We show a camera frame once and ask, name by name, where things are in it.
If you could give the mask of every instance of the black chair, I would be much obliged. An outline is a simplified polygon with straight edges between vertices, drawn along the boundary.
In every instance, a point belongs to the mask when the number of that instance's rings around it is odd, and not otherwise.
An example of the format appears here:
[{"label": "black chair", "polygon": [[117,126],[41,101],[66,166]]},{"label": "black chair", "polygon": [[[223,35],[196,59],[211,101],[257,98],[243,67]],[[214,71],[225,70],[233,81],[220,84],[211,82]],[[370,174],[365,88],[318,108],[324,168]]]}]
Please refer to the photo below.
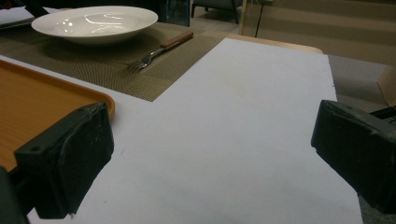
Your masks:
[{"label": "black chair", "polygon": [[238,24],[238,13],[236,9],[242,6],[243,0],[194,0],[191,5],[191,17],[194,17],[194,10],[196,7],[204,7],[205,11],[209,8],[224,9],[232,11],[235,15],[235,23]]}]

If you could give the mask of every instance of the white paper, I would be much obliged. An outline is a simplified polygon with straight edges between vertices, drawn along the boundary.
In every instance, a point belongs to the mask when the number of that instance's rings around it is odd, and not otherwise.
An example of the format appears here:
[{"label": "white paper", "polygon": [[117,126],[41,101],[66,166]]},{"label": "white paper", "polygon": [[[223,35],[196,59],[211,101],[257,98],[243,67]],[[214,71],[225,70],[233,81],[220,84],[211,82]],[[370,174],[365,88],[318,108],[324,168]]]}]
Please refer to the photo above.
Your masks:
[{"label": "white paper", "polygon": [[[57,12],[59,9],[44,7],[49,13]],[[13,7],[11,9],[0,10],[0,28],[8,26],[16,26],[21,24],[29,24],[34,20],[30,12],[24,7]]]},{"label": "white paper", "polygon": [[32,223],[362,223],[310,146],[327,56],[224,39],[153,103],[116,101],[115,151],[73,218]]}]

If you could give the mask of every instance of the woven placemat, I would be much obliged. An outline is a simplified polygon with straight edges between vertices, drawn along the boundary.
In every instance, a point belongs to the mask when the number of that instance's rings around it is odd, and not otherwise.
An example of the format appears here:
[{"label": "woven placemat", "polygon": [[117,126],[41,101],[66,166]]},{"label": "woven placemat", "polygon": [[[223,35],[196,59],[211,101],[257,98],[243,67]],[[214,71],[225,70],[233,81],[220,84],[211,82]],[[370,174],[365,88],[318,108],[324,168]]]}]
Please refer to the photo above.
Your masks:
[{"label": "woven placemat", "polygon": [[137,74],[118,61],[133,62],[187,30],[192,29],[156,23],[127,42],[89,48],[42,35],[26,26],[0,31],[0,53],[152,102],[227,34],[192,30],[193,39],[158,56]]}]

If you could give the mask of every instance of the white bowl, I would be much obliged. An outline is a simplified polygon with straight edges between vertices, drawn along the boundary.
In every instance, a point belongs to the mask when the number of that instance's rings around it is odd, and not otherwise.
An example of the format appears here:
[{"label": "white bowl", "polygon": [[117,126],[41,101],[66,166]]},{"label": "white bowl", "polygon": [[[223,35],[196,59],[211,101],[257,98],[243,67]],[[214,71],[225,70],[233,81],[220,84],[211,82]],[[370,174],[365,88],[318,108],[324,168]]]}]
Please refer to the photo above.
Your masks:
[{"label": "white bowl", "polygon": [[32,27],[81,45],[105,46],[125,41],[157,20],[156,13],[140,7],[82,7],[39,17]]}]

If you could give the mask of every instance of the wooden tray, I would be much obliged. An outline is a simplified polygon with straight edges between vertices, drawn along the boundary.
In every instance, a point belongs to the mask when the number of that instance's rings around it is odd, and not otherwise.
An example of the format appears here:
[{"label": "wooden tray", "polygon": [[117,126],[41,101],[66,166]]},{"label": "wooden tray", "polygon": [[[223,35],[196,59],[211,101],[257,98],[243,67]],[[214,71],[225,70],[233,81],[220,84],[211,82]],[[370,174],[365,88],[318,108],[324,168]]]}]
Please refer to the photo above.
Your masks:
[{"label": "wooden tray", "polygon": [[42,133],[73,110],[114,100],[71,82],[0,60],[0,165],[8,171],[17,163],[14,150]]}]

